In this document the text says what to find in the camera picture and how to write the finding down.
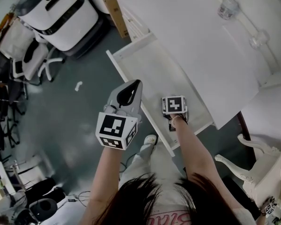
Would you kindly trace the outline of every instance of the sneaker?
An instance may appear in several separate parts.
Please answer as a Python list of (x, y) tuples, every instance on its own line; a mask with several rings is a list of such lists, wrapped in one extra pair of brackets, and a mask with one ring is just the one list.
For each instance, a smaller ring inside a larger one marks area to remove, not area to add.
[(144, 140), (144, 145), (155, 145), (157, 141), (157, 136), (154, 134), (150, 134), (148, 136), (146, 136), (145, 140)]

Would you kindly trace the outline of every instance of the ornate white chair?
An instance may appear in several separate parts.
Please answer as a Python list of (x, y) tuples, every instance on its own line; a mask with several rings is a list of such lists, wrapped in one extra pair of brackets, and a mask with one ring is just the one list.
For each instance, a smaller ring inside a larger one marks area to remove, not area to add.
[(235, 176), (244, 181), (244, 191), (258, 207), (269, 196), (274, 196), (279, 206), (281, 204), (281, 152), (264, 142), (247, 141), (242, 134), (237, 138), (242, 144), (263, 152), (263, 156), (256, 161), (253, 168), (249, 171), (242, 169), (221, 155), (216, 155), (215, 160), (224, 163)]

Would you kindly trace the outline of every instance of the white drawer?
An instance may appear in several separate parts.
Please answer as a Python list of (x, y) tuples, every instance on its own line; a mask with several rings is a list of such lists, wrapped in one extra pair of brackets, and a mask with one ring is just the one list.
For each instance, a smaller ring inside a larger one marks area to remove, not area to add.
[(135, 40), (139, 39), (140, 37), (131, 29), (131, 27), (126, 26), (127, 27), (127, 31), (129, 34), (129, 37), (131, 39), (132, 42), (134, 42)]
[(133, 33), (138, 37), (141, 38), (144, 36), (144, 34), (137, 28), (135, 27), (132, 23), (128, 22), (128, 20), (123, 16), (123, 20), (125, 22), (125, 25), (127, 28), (133, 31)]
[(199, 99), (189, 78), (149, 33), (111, 54), (106, 52), (125, 82), (143, 82), (141, 108), (172, 156), (180, 146), (175, 132), (169, 131), (168, 120), (162, 115), (161, 98), (184, 95), (189, 110), (189, 126), (195, 134), (212, 124), (206, 107)]
[(137, 27), (143, 34), (149, 33), (149, 28), (141, 22), (141, 19), (131, 12), (125, 5), (119, 3), (123, 17)]

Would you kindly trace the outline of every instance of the bracelet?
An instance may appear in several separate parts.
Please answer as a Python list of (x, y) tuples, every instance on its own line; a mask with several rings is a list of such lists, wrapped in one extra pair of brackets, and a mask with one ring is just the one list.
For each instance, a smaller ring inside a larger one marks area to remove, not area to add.
[(179, 115), (176, 115), (176, 116), (173, 117), (172, 120), (170, 121), (172, 127), (174, 127), (174, 128), (175, 128), (175, 120), (176, 120), (177, 118), (181, 118), (181, 117), (180, 117)]

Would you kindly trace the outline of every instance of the red lettering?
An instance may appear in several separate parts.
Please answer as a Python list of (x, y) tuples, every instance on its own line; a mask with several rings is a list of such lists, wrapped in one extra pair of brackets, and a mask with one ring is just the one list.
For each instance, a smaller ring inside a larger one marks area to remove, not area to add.
[(172, 217), (173, 215), (174, 215), (174, 218), (173, 218), (172, 222), (170, 223), (170, 225), (174, 225), (174, 224), (175, 224), (176, 218), (177, 218), (177, 216), (178, 216), (177, 213), (173, 213), (173, 214), (171, 215), (171, 217)]
[[(163, 224), (161, 224), (161, 220), (163, 220), (165, 217), (166, 217), (165, 222)], [(158, 225), (168, 225), (169, 224), (169, 220), (170, 220), (169, 215), (164, 215), (163, 218), (161, 218), (160, 216), (158, 216), (156, 218), (158, 219)]]
[(155, 219), (151, 217), (148, 219), (147, 225), (154, 225), (154, 223), (155, 223)]
[(178, 222), (181, 222), (179, 223), (179, 225), (183, 225), (183, 224), (186, 224), (186, 225), (189, 225), (190, 222), (191, 222), (191, 218), (189, 217), (189, 213), (184, 213), (184, 214), (181, 214), (179, 217), (178, 217)]

